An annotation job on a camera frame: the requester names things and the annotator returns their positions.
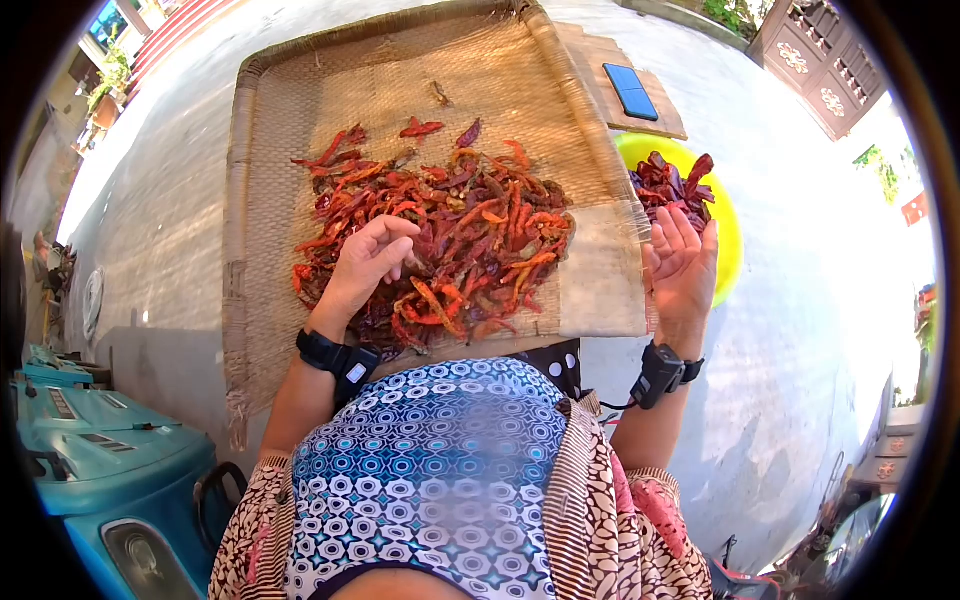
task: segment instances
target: woven bamboo tray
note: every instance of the woven bamboo tray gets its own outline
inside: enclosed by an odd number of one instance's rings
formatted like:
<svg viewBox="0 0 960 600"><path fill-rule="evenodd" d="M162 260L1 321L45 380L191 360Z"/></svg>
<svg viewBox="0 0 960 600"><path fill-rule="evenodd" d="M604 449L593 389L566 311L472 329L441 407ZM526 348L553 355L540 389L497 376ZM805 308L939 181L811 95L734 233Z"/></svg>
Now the woven bamboo tray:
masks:
<svg viewBox="0 0 960 600"><path fill-rule="evenodd" d="M430 92L439 82L454 107ZM490 357L578 336L647 332L639 244L649 223L607 126L539 4L464 0L385 14L254 54L237 78L224 228L224 355L231 443L246 446L249 416L266 409L286 373L307 312L290 286L293 248L316 236L311 178L291 157L318 156L355 123L367 159L395 156L411 115L446 126L428 135L413 168L445 164L477 117L474 144L507 154L523 144L533 173L563 186L577 221L568 259L540 288L541 315L520 332L469 347L447 338L429 357L401 355L376 375L441 360Z"/></svg>

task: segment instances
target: brown paisley cardigan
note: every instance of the brown paisley cardigan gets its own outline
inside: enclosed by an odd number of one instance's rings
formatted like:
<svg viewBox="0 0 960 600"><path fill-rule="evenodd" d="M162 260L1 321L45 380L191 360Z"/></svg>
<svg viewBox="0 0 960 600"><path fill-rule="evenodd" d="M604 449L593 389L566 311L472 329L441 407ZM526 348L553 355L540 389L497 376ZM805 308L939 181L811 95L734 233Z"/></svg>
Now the brown paisley cardigan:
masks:
<svg viewBox="0 0 960 600"><path fill-rule="evenodd" d="M709 598L708 565L686 534L677 481L659 468L624 471L596 420L595 393L557 408L566 432L543 500L557 599ZM211 600L286 599L291 463L270 456L254 469L217 552Z"/></svg>

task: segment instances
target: potted plant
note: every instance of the potted plant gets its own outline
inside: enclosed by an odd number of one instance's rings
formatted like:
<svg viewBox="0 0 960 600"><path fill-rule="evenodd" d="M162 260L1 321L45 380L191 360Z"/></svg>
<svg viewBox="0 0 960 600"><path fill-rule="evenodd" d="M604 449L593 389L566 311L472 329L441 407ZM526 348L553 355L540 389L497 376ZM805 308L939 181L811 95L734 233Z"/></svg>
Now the potted plant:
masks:
<svg viewBox="0 0 960 600"><path fill-rule="evenodd" d="M100 84L93 88L87 99L89 106L90 120L99 128L109 129L116 123L120 116L120 107L117 106L111 90L116 90L119 95L127 90L127 80L130 78L130 60L127 53L116 44L117 26L113 25L113 31L107 40L107 57L104 59L105 71L98 71Z"/></svg>

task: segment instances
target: window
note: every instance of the window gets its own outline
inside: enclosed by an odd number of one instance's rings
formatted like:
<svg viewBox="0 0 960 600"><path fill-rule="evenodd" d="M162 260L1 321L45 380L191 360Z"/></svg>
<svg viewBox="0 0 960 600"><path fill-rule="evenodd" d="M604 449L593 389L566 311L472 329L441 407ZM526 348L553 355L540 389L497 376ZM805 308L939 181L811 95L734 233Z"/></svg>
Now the window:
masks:
<svg viewBox="0 0 960 600"><path fill-rule="evenodd" d="M97 15L96 20L90 24L89 28L90 33L93 34L93 38L97 40L97 43L104 49L104 52L108 50L107 40L113 32L114 25L117 27L117 35L119 36L127 29L127 20L124 19L120 11L117 10L116 3L110 0L107 2L107 5L104 6L104 9L100 11L100 14Z"/></svg>

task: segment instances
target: yellow plastic basin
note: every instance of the yellow plastic basin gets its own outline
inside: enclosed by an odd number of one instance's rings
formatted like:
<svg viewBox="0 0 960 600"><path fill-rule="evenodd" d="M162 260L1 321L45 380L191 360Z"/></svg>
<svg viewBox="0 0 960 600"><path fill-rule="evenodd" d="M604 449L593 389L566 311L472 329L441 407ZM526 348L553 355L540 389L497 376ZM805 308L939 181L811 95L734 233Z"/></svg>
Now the yellow plastic basin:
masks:
<svg viewBox="0 0 960 600"><path fill-rule="evenodd" d="M686 178L698 158L698 155L693 154L686 146L668 137L646 133L622 133L614 140L617 150L623 156L623 161L631 170L635 170L638 162L646 160L650 153L656 150L664 160L677 165L680 174ZM713 293L713 308L716 308L727 299L740 279L740 269L743 268L743 237L740 235L740 224L733 210L730 194L727 193L727 189L716 173L710 173L700 180L700 183L709 185L713 190L716 204L708 203L707 209L710 217L716 219L720 227L717 287Z"/></svg>

